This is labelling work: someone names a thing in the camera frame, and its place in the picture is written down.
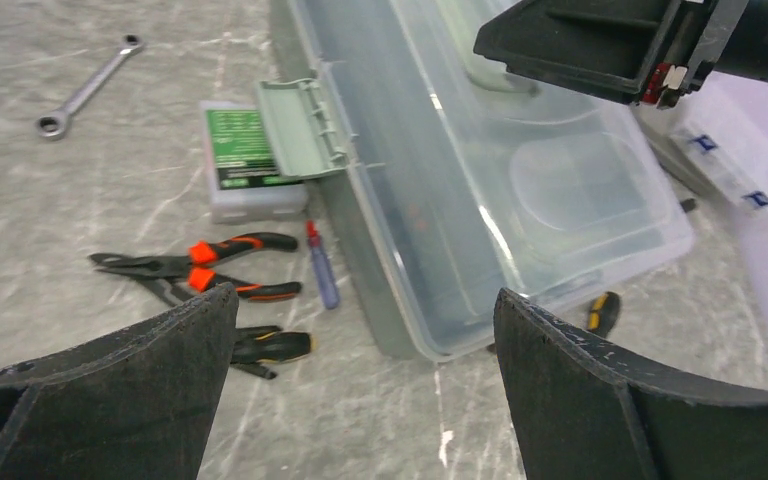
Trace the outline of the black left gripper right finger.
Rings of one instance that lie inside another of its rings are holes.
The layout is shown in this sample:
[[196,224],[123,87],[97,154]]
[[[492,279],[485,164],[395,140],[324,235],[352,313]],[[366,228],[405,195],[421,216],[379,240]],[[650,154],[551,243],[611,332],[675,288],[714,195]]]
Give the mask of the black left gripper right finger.
[[768,390],[695,375],[508,289],[497,359],[530,479],[768,479]]

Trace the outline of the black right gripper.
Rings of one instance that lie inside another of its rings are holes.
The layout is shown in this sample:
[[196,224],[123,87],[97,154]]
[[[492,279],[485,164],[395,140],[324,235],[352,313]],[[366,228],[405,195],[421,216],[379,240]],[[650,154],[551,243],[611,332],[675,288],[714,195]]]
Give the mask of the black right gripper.
[[745,1],[520,1],[473,51],[507,72],[585,95],[673,108],[720,60]]

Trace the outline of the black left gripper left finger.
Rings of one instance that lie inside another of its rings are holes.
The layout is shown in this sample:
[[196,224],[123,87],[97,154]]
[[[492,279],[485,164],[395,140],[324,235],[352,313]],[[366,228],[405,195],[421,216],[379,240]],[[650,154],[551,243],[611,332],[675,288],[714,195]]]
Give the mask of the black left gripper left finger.
[[0,369],[0,479],[194,479],[229,368],[227,285]]

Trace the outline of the yellow black handle hammer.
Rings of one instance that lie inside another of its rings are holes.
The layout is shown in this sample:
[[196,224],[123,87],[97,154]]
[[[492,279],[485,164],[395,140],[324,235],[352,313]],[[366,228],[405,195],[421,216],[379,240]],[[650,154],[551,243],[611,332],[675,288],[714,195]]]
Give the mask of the yellow black handle hammer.
[[621,310],[622,300],[619,294],[613,291],[603,293],[590,305],[586,330],[606,338],[616,326]]

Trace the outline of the green toolbox base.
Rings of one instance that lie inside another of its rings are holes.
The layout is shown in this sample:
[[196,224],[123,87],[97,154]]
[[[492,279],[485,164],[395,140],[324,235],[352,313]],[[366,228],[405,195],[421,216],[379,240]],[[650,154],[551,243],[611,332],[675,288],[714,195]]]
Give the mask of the green toolbox base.
[[341,61],[327,62],[320,46],[325,26],[311,17],[307,1],[273,1],[269,25],[278,82],[314,78],[327,92],[331,111],[347,136],[348,163],[332,175],[308,179],[317,187],[351,275],[366,322],[379,351],[398,359],[435,357],[416,343],[410,326],[412,294],[397,277],[398,256],[373,194],[366,168],[353,145],[335,80]]

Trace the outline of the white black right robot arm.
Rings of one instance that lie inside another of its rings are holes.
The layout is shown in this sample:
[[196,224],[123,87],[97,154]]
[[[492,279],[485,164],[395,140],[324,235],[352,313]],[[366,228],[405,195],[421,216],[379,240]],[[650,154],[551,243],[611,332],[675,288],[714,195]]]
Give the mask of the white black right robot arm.
[[473,51],[514,75],[670,109],[713,72],[768,84],[768,1],[520,1]]

